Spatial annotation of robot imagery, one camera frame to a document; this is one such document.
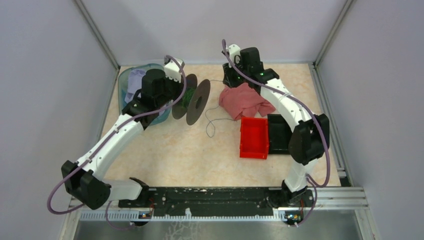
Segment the black cable spool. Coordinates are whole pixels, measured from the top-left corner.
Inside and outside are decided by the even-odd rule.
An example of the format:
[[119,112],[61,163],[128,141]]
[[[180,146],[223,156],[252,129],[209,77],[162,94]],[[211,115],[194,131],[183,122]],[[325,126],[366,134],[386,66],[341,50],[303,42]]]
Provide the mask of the black cable spool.
[[172,107],[172,117],[179,120],[183,117],[186,123],[194,125],[202,115],[211,92],[211,82],[204,79],[198,83],[198,78],[191,73],[186,76],[187,88],[182,99]]

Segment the red plastic bin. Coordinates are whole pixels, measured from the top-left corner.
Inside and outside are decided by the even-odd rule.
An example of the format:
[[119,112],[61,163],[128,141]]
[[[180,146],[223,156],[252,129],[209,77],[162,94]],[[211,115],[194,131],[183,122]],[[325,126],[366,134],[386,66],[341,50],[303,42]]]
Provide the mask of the red plastic bin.
[[268,129],[267,118],[242,117],[239,157],[266,160],[269,154]]

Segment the black plastic bin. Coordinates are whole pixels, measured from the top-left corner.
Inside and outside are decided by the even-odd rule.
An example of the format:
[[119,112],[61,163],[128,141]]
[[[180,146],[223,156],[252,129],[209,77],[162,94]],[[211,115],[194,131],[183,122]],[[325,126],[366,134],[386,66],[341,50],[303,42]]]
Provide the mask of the black plastic bin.
[[268,154],[289,155],[289,142],[292,130],[286,120],[279,114],[268,114]]

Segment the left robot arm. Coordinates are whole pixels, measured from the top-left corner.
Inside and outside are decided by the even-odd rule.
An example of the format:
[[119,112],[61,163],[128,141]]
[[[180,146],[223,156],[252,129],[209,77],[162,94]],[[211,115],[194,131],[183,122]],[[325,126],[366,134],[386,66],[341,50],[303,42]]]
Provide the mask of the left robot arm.
[[123,108],[114,126],[76,162],[66,161],[62,175],[66,191],[92,210],[110,201],[131,200],[138,207],[149,203],[146,185],[134,177],[107,180],[106,172],[127,145],[159,116],[159,113],[182,98],[187,87],[181,70],[150,69],[142,87]]

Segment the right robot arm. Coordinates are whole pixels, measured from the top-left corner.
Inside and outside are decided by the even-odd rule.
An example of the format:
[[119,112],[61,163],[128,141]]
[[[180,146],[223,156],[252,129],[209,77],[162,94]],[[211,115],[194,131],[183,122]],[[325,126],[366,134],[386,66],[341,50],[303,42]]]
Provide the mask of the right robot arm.
[[329,118],[324,113],[313,113],[293,96],[272,68],[264,68],[256,47],[241,49],[236,44],[223,43],[222,48],[227,58],[223,65],[224,83],[230,88],[247,83],[275,108],[291,131],[287,150],[293,163],[282,182],[281,199],[287,206],[295,206],[306,192],[310,172],[319,158],[325,156],[326,171],[330,171]]

